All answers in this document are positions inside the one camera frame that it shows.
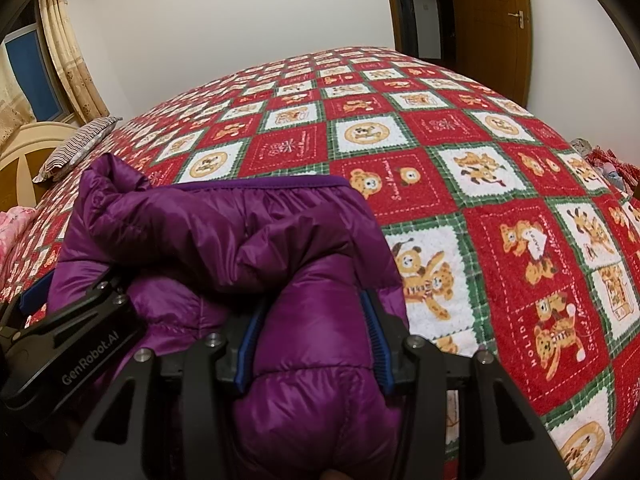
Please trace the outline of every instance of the window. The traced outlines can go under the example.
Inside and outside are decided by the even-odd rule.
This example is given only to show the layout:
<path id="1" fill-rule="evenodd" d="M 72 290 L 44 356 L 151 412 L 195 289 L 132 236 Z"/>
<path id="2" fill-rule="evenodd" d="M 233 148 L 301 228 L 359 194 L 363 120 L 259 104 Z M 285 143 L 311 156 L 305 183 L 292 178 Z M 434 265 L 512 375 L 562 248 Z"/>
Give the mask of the window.
<path id="1" fill-rule="evenodd" d="M 37 0 L 32 0 L 4 38 L 4 44 L 15 78 L 36 119 L 63 121 L 70 115 L 70 106 L 53 69 L 39 17 Z"/>

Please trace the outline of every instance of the door handle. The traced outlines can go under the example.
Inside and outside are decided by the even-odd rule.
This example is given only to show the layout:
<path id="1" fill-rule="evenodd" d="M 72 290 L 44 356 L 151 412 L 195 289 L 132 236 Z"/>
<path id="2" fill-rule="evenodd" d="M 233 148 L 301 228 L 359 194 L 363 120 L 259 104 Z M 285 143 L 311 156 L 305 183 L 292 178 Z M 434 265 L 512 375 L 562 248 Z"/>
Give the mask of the door handle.
<path id="1" fill-rule="evenodd" d="M 514 18 L 519 18 L 520 28 L 524 28 L 524 12 L 522 10 L 519 10 L 518 12 L 507 12 L 507 16 L 513 16 Z"/>

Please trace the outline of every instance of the wooden headboard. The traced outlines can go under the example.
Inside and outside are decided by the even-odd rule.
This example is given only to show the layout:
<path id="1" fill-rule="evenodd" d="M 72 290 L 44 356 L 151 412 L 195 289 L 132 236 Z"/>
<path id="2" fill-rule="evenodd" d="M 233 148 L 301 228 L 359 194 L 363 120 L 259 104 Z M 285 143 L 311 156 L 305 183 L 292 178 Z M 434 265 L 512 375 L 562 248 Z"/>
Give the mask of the wooden headboard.
<path id="1" fill-rule="evenodd" d="M 0 153 L 0 211 L 15 205 L 36 207 L 51 184 L 34 184 L 31 179 L 75 130 L 65 123 L 31 123 L 9 137 Z"/>

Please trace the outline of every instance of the white wall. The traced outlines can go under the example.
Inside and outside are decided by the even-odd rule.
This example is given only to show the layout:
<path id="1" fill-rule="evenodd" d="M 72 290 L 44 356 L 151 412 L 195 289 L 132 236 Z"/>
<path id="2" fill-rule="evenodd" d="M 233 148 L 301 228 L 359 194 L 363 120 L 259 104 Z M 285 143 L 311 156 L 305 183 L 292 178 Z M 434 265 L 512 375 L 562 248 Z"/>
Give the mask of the white wall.
<path id="1" fill-rule="evenodd" d="M 414 0 L 415 25 L 418 30 L 418 55 L 440 59 L 440 19 L 437 0 Z"/>
<path id="2" fill-rule="evenodd" d="M 640 69 L 597 0 L 531 0 L 529 110 L 640 165 Z"/>
<path id="3" fill-rule="evenodd" d="M 117 93 L 119 84 L 134 114 L 251 65 L 345 45 L 394 45 L 388 0 L 68 1 L 98 89 Z M 101 29 L 104 44 L 94 37 Z M 100 80 L 100 70 L 115 80 Z"/>
<path id="4" fill-rule="evenodd" d="M 67 0 L 69 19 L 74 25 L 82 56 L 91 73 L 96 88 L 111 115 L 124 121 L 133 117 L 133 109 L 113 69 L 113 62 L 106 44 L 106 35 L 112 34 L 110 27 L 101 27 L 95 22 L 94 0 Z"/>

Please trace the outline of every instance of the purple puffer jacket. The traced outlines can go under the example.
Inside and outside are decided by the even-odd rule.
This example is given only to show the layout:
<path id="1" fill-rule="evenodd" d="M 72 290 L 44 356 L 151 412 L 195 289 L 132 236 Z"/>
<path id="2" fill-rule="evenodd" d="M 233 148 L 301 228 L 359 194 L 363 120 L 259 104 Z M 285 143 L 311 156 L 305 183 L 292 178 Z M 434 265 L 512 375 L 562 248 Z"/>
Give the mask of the purple puffer jacket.
<path id="1" fill-rule="evenodd" d="M 160 355 L 220 327 L 233 309 L 227 294 L 282 290 L 258 340 L 255 380 L 234 403 L 242 478 L 317 479 L 329 468 L 388 478 L 401 409 L 374 378 L 358 292 L 374 288 L 386 311 L 405 323 L 406 313 L 382 232 L 347 181 L 152 188 L 105 154 L 82 176 L 50 311 L 110 264 L 140 269 L 128 290 L 148 323 L 137 348 Z"/>

